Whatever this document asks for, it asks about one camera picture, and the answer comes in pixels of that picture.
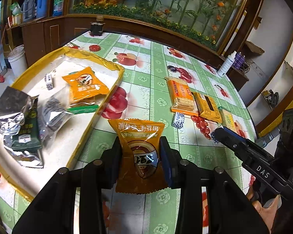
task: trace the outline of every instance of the fish tank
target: fish tank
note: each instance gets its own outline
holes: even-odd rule
[[[70,13],[120,16],[178,32],[217,50],[243,0],[71,0]]]

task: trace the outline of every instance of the table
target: table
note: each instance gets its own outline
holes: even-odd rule
[[[251,175],[241,167],[241,161],[230,149],[206,139],[189,117],[186,117],[182,129],[171,125],[173,113],[170,111],[171,100],[165,76],[185,79],[191,91],[213,97],[218,106],[232,113],[245,137],[254,141],[255,129],[249,113],[227,76],[220,78],[216,70],[204,62],[142,38],[115,33],[92,37],[86,32],[68,43],[68,46],[87,51],[89,47],[91,50],[99,49],[93,45],[101,48],[95,54],[124,66],[125,73],[120,87],[126,91],[127,107],[119,117],[103,113],[78,159],[76,169],[99,158],[105,149],[112,146],[116,134],[106,117],[149,119],[165,124],[163,135],[167,137],[171,148],[179,150],[183,158],[202,168],[222,166],[243,192],[247,192]],[[208,126],[213,131],[218,124],[208,121]],[[114,188],[103,190],[103,193],[109,199],[106,204],[111,211],[109,234],[175,232],[180,190],[167,188],[147,195],[133,195],[116,193]],[[5,179],[0,179],[0,213],[9,228],[13,228],[28,204]],[[77,190],[76,216],[78,206]],[[203,232],[207,233],[208,229],[204,228]]]

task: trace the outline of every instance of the white spray bottle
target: white spray bottle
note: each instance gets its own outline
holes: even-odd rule
[[[220,69],[217,71],[217,74],[220,77],[224,77],[224,75],[227,73],[231,65],[234,63],[234,58],[236,56],[237,52],[234,51],[232,54],[228,55],[227,59],[224,61]]]

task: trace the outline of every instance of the purple bottle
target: purple bottle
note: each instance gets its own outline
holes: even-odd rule
[[[235,68],[239,69],[243,65],[244,62],[245,62],[245,55],[237,61]]]
[[[232,64],[232,66],[236,67],[237,62],[238,62],[238,60],[239,60],[241,57],[242,57],[241,52],[237,53],[237,54],[236,54],[236,57],[234,58],[234,62],[233,62],[233,64]]]

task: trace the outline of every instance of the orange snack package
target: orange snack package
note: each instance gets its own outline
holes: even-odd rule
[[[73,103],[109,92],[108,87],[94,75],[90,67],[62,78],[71,86]]]
[[[171,76],[167,76],[165,79],[172,100],[172,112],[199,116],[188,83]]]
[[[160,137],[165,124],[139,119],[108,122],[122,147],[116,192],[146,194],[168,187],[160,162]]]

